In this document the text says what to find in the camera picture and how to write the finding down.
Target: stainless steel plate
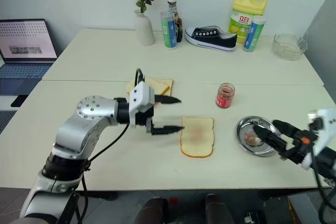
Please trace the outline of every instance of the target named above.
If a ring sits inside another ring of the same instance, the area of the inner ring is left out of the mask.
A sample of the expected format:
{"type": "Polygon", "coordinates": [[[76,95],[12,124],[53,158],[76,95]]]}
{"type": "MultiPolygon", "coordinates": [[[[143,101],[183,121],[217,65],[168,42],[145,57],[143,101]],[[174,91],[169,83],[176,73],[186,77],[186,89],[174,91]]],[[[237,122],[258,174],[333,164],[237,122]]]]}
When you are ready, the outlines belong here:
{"type": "Polygon", "coordinates": [[[236,136],[238,143],[245,151],[256,156],[268,157],[274,155],[277,151],[258,138],[253,130],[254,125],[269,129],[278,136],[281,135],[277,128],[265,118],[259,116],[247,116],[241,119],[237,124],[236,136]]]}

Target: sneaker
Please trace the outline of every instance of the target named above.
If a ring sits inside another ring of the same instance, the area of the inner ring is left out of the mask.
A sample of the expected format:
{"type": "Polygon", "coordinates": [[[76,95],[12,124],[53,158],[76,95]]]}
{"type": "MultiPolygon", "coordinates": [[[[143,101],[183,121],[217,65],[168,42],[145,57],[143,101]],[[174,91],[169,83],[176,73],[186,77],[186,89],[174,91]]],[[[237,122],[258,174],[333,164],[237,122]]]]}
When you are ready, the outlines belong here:
{"type": "Polygon", "coordinates": [[[187,27],[185,39],[196,46],[233,51],[236,48],[237,34],[223,32],[218,26],[187,27]]]}

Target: red jar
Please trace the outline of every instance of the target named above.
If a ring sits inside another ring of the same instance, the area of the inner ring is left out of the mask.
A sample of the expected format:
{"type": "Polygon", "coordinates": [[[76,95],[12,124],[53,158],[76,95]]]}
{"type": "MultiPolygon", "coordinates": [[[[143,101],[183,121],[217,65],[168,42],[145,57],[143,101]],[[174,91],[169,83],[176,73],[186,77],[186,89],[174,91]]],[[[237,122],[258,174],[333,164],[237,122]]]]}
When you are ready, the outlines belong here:
{"type": "Polygon", "coordinates": [[[216,104],[221,108],[228,108],[231,105],[234,95],[235,86],[231,83],[222,83],[217,92],[216,104]]]}

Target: yellow bottle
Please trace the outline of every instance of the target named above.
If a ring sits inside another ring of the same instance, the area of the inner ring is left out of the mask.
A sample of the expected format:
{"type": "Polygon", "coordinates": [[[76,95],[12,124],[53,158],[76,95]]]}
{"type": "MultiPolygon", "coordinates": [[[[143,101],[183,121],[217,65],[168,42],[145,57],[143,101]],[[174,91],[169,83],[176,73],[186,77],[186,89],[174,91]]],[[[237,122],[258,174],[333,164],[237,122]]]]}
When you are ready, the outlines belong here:
{"type": "Polygon", "coordinates": [[[229,32],[237,33],[238,43],[244,43],[254,15],[264,14],[268,0],[234,0],[229,32]]]}

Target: floor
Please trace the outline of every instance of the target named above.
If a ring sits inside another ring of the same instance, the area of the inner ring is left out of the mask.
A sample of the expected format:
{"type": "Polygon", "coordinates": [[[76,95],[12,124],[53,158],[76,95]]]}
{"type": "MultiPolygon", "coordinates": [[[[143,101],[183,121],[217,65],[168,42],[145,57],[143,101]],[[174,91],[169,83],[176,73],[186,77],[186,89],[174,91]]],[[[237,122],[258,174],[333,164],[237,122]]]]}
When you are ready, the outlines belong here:
{"type": "MultiPolygon", "coordinates": [[[[27,189],[0,188],[0,223],[9,223],[19,216],[19,209],[27,194],[27,189]]],[[[145,202],[153,197],[170,200],[170,223],[205,223],[202,200],[208,193],[217,194],[229,208],[237,224],[244,223],[244,216],[251,210],[263,210],[268,224],[292,224],[286,197],[263,201],[258,190],[160,190],[119,192],[114,201],[89,199],[89,207],[84,224],[93,223],[133,223],[145,202]]],[[[83,207],[80,198],[79,207],[83,207]]]]}

